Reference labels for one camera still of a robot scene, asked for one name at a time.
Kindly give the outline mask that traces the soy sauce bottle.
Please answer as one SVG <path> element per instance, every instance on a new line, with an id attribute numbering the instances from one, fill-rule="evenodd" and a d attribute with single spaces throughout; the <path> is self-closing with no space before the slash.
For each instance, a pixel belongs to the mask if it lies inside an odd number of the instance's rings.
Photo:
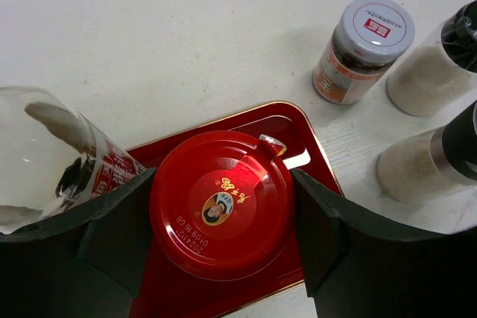
<path id="1" fill-rule="evenodd" d="M 1 233 L 61 214 L 144 171 L 50 92 L 1 88 Z"/>

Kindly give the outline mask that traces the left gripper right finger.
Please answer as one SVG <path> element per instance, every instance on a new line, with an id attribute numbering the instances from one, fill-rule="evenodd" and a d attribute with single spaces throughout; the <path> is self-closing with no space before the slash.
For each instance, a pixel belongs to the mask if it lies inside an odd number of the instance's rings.
<path id="1" fill-rule="evenodd" d="M 319 317 L 474 317 L 476 230 L 398 223 L 291 172 L 295 232 Z"/>

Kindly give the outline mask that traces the clear lid salt grinder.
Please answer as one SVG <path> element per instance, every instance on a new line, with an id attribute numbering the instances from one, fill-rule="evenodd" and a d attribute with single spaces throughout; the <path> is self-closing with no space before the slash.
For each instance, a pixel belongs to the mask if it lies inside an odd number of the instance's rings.
<path id="1" fill-rule="evenodd" d="M 476 103 L 447 125 L 403 139 L 376 164 L 382 188 L 402 203 L 423 203 L 476 185 Z"/>

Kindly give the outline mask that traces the red lid chili sauce jar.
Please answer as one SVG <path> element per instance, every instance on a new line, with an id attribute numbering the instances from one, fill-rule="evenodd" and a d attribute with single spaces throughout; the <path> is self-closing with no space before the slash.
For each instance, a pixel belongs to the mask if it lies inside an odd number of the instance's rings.
<path id="1" fill-rule="evenodd" d="M 154 236 L 180 269 L 232 281 L 267 267 L 294 225 L 293 183 L 279 140 L 229 130 L 194 136 L 173 149 L 154 177 Z"/>

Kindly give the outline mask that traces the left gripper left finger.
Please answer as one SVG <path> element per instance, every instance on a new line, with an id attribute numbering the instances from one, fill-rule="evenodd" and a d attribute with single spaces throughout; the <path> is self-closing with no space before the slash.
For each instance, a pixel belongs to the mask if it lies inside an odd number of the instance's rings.
<path id="1" fill-rule="evenodd" d="M 1 236 L 2 317 L 128 317 L 151 244 L 153 168 Z"/>

